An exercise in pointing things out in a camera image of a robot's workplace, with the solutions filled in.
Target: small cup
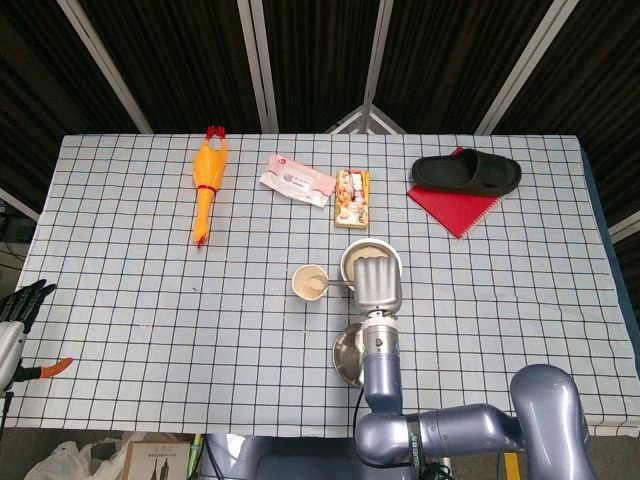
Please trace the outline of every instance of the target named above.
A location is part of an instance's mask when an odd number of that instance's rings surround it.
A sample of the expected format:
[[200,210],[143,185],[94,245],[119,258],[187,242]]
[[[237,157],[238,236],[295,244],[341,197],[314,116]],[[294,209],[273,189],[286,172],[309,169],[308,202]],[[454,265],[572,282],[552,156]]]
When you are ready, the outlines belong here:
[[[317,294],[314,294],[314,290],[305,286],[306,282],[309,281],[311,277],[322,277],[326,279],[326,287],[322,291],[318,291]],[[308,302],[313,302],[314,300],[318,300],[320,297],[324,296],[329,289],[329,275],[320,265],[303,265],[299,267],[293,274],[293,278],[291,279],[291,286],[293,287],[293,291],[303,300]]]

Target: white grid tablecloth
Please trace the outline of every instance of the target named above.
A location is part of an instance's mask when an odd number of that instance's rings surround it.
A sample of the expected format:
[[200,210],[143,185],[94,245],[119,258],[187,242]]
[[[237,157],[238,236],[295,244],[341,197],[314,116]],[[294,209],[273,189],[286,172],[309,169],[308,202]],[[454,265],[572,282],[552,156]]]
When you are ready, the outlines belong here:
[[[305,303],[289,279],[305,263],[338,278],[349,243],[373,236],[404,265],[406,412],[489,402],[512,413],[511,376],[542,362],[574,376],[596,433],[637,435],[633,349],[574,137],[230,136],[212,238],[197,249],[202,139],[64,139],[20,284],[58,284],[25,365],[75,361],[15,385],[10,425],[349,435],[358,391],[335,373],[331,347],[359,319],[346,290]],[[523,171],[464,240],[406,195],[417,158],[457,145]],[[333,198],[320,209],[258,183],[276,152],[331,175],[368,169],[368,230],[335,228]]]

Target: pink packaging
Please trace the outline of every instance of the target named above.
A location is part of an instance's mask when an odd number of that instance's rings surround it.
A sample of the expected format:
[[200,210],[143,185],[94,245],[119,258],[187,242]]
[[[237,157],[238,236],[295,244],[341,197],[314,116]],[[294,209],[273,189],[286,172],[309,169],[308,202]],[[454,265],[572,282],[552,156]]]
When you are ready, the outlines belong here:
[[324,207],[336,186],[336,179],[280,155],[272,155],[260,183],[286,197]]

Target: white plastic bag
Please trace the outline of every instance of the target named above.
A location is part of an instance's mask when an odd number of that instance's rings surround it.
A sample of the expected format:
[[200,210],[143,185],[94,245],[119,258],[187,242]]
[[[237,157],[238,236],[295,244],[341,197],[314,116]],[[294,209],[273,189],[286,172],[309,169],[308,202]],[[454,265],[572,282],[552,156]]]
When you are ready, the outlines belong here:
[[91,448],[96,444],[85,445],[78,451],[75,442],[61,443],[48,458],[33,467],[24,480],[119,480],[128,443],[141,441],[144,437],[144,433],[135,432],[125,434],[123,440],[98,442],[116,442],[117,449],[111,459],[103,461],[93,475],[89,472],[89,464]]

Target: yellow object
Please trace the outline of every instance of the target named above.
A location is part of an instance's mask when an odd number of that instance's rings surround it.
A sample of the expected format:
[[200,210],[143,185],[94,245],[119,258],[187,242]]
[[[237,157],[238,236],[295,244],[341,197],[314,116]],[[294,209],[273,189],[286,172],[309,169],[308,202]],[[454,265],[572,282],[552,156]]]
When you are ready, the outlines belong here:
[[507,470],[507,480],[520,480],[520,468],[518,468],[518,455],[516,453],[504,454],[504,466]]
[[336,180],[336,227],[369,225],[369,172],[340,170]]
[[[220,150],[209,145],[214,135],[220,137]],[[209,238],[209,210],[227,166],[227,141],[223,127],[209,127],[207,136],[193,162],[193,183],[198,189],[198,216],[193,227],[193,241],[201,247]]]

